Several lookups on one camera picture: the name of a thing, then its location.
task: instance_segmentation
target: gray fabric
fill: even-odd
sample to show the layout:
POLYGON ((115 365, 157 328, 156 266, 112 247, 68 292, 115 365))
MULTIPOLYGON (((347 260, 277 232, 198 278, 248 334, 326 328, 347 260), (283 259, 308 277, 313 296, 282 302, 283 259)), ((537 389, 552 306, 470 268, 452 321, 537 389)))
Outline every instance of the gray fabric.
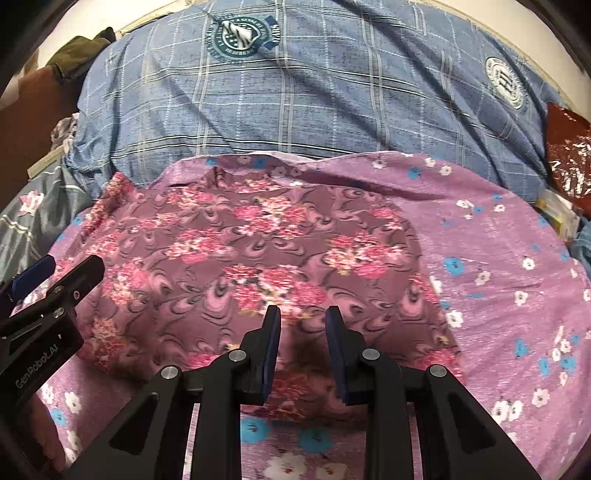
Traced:
POLYGON ((27 183, 0 214, 0 279, 48 253, 76 215, 92 204, 63 157, 27 183))

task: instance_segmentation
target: blue plaid fabric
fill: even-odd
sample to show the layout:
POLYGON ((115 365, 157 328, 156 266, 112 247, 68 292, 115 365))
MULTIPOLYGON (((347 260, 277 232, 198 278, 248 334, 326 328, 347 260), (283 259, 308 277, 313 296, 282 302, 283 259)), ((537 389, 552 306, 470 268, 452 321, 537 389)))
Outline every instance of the blue plaid fabric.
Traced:
POLYGON ((561 103, 515 51, 436 8, 218 0, 100 54, 80 95, 67 164, 97 197, 115 171, 146 186, 196 154, 398 150, 452 161, 534 200, 546 178, 548 101, 561 103), (233 25, 265 43, 241 59, 225 55, 252 40, 238 35, 228 47, 233 25), (520 101, 487 75, 490 58, 506 65, 511 75, 505 69, 497 80, 508 92, 517 85, 520 101))

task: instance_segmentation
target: floral bedsheet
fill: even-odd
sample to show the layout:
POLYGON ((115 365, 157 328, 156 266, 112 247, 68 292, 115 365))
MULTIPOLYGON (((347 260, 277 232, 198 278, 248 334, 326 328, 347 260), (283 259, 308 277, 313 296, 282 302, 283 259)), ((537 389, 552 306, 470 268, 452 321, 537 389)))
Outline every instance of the floral bedsheet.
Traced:
MULTIPOLYGON (((542 217, 461 167, 395 152, 322 161, 271 152, 199 157, 173 164, 155 184, 191 183, 212 167, 265 170, 279 184, 348 185, 391 196, 417 231, 461 350, 465 384, 540 475, 558 478, 591 433, 591 287, 542 217)), ((65 232, 54 255, 79 228, 65 232)), ((101 413, 101 396, 124 402, 132 391, 120 380, 80 375, 80 362, 72 359, 40 392, 71 459, 112 417, 112 409, 101 413)), ((251 416, 241 427, 244 478, 362 478, 363 431, 251 416)))

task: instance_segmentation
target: metal screw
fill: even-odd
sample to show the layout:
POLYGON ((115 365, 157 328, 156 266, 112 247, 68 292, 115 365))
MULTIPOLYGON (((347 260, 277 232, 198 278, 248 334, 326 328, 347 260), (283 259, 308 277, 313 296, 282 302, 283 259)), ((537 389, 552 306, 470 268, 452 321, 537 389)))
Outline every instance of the metal screw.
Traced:
POLYGON ((228 358, 232 362, 242 362, 246 358, 246 352, 244 350, 232 350, 228 358))
POLYGON ((361 352, 361 356, 366 360, 377 360, 379 358, 379 352, 375 348, 366 348, 361 352))
POLYGON ((447 368, 443 365, 431 365, 429 368, 429 373, 434 377, 445 377, 447 375, 447 368))
POLYGON ((174 378, 178 375, 178 368, 164 367, 162 369, 162 372, 160 373, 160 375, 162 375, 162 378, 165 378, 166 380, 170 380, 171 378, 174 378))

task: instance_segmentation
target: circular logo patch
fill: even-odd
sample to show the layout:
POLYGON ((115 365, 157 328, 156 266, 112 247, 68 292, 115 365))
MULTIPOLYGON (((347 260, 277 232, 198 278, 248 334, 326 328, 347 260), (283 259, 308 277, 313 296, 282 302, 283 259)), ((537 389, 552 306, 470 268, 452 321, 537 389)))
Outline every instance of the circular logo patch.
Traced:
POLYGON ((497 91, 516 110, 523 105, 523 88, 515 72, 503 60, 494 57, 486 61, 486 74, 497 91))
POLYGON ((281 39, 275 18, 231 17, 215 20, 207 31, 210 52, 223 59, 242 60, 262 47, 272 50, 281 39))

